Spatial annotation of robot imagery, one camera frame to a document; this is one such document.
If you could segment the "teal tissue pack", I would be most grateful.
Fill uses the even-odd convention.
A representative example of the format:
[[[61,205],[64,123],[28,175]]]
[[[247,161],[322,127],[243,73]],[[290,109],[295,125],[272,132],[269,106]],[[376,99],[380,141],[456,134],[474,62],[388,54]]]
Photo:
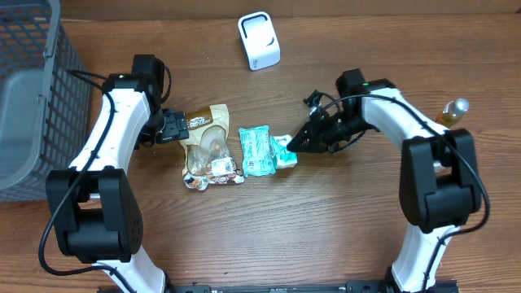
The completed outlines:
[[[282,136],[272,136],[270,139],[275,168],[284,169],[295,167],[298,163],[297,154],[287,149],[287,145],[292,140],[292,136],[286,134]]]

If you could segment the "brown snack packet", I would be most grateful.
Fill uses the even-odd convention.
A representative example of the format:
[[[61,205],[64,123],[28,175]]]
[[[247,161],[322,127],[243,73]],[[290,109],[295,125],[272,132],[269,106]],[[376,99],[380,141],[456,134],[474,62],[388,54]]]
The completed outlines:
[[[189,137],[181,140],[185,151],[183,181],[192,190],[210,185],[242,184],[245,176],[226,143],[230,114],[225,104],[215,104],[186,115]]]

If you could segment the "light blue wipes pack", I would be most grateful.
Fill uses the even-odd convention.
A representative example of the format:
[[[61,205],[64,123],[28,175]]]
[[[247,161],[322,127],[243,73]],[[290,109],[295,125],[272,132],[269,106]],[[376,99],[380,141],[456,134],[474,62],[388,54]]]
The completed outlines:
[[[270,148],[269,126],[241,128],[239,137],[243,149],[244,176],[261,177],[275,174],[276,168]]]

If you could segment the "yellow bottle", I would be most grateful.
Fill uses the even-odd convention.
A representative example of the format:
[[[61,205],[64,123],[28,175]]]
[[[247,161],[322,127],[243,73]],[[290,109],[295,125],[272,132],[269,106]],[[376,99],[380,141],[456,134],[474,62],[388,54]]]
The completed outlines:
[[[466,99],[458,98],[449,102],[444,107],[444,109],[436,117],[435,122],[437,124],[443,125],[444,127],[451,128],[460,121],[469,108],[470,104]]]

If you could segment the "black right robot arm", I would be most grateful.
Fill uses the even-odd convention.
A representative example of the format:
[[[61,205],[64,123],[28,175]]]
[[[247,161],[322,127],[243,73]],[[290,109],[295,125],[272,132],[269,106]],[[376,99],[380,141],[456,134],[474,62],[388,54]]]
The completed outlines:
[[[334,154],[368,130],[383,133],[401,152],[399,200],[409,223],[385,278],[348,281],[344,291],[457,292],[455,281],[436,281],[436,270],[452,238],[482,228],[490,213],[472,135],[429,119],[389,80],[367,81],[358,68],[343,72],[335,87],[339,97],[327,105],[319,91],[304,100],[309,120],[287,149]],[[485,218],[467,226],[480,209]]]

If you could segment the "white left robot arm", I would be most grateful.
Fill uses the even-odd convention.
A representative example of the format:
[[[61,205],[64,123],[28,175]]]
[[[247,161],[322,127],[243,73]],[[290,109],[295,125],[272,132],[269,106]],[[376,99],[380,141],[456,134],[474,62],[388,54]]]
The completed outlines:
[[[66,169],[47,176],[51,217],[38,260],[55,276],[103,271],[120,292],[171,292],[168,274],[142,245],[142,213],[127,170],[139,147],[187,139],[185,114],[162,106],[171,73],[154,55],[135,55],[130,73],[102,81],[102,107],[86,144]]]

